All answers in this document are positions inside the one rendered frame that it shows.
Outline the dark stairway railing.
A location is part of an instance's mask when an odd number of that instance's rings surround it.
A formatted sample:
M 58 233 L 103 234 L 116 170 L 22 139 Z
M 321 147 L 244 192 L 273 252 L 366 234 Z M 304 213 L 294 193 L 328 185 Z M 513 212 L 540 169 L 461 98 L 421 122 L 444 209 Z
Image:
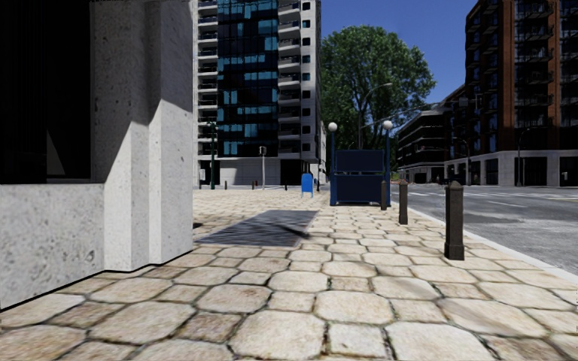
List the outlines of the dark stairway railing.
M 381 182 L 386 181 L 388 208 L 391 206 L 390 146 L 384 150 L 335 150 L 337 125 L 330 123 L 330 205 L 342 203 L 380 204 Z

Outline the green pole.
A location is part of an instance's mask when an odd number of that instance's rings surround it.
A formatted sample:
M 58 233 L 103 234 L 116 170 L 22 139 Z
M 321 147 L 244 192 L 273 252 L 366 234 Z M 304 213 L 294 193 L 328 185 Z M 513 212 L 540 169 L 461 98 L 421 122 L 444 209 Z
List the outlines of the green pole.
M 211 190 L 215 189 L 215 176 L 214 176 L 214 157 L 215 157 L 215 138 L 217 135 L 218 126 L 215 121 L 212 121 L 208 124 L 211 130 L 211 181 L 210 187 Z

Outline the grey street lamp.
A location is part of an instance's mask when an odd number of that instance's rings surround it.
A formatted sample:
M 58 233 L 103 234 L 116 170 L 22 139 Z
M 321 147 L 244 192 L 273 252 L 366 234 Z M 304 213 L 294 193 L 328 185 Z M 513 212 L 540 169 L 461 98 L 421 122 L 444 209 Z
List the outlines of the grey street lamp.
M 363 136 L 361 134 L 361 130 L 362 130 L 362 118 L 364 115 L 364 106 L 367 104 L 366 100 L 375 90 L 377 90 L 381 87 L 384 87 L 384 86 L 392 86 L 392 85 L 393 85 L 392 83 L 384 83 L 384 84 L 380 84 L 378 86 L 375 86 L 363 97 L 363 100 L 360 103 L 358 119 L 357 119 L 357 148 L 358 148 L 358 150 L 363 149 L 363 142 L 362 142 Z
M 466 185 L 467 186 L 471 186 L 471 179 L 470 179 L 470 147 L 469 144 L 466 140 L 464 140 L 463 138 L 459 138 L 459 137 L 452 137 L 453 141 L 458 141 L 461 144 L 463 144 L 466 148 L 467 151 L 467 160 L 465 163 L 465 178 L 466 178 Z

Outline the glass and concrete tower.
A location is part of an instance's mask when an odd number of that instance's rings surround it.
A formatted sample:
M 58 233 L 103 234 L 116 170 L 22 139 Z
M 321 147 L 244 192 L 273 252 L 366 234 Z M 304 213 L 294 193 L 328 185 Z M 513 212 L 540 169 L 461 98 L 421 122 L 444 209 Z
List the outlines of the glass and concrete tower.
M 193 168 L 210 185 L 215 121 L 215 185 L 297 185 L 323 181 L 321 0 L 196 0 L 193 4 Z

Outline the tree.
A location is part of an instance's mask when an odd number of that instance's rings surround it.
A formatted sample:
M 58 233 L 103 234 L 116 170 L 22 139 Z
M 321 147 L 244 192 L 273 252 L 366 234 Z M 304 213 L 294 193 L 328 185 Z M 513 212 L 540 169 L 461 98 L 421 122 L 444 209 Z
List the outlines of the tree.
M 383 122 L 395 128 L 425 104 L 436 86 L 424 53 L 379 26 L 348 26 L 321 42 L 321 118 L 335 122 L 336 148 L 357 149 L 357 119 L 363 97 L 363 149 L 385 146 Z

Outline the dark low building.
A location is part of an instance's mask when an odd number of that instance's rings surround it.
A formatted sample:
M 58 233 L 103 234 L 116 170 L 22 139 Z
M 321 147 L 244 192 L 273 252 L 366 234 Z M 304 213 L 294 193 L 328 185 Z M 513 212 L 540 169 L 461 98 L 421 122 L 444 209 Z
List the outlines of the dark low building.
M 400 129 L 397 165 L 401 179 L 415 184 L 443 181 L 452 113 L 448 107 L 421 111 Z

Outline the pale concrete building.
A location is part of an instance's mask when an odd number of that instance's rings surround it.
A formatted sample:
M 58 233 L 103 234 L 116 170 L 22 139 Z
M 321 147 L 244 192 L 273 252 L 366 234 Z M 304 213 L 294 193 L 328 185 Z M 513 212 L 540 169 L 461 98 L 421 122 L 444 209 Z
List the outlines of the pale concrete building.
M 192 246 L 190 0 L 0 0 L 0 311 Z

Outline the red brick building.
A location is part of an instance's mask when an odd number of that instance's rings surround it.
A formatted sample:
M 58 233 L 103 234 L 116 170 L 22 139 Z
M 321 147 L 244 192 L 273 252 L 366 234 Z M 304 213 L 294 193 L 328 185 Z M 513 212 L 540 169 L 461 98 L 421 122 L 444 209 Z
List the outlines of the red brick building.
M 578 0 L 477 0 L 452 95 L 445 176 L 578 187 Z

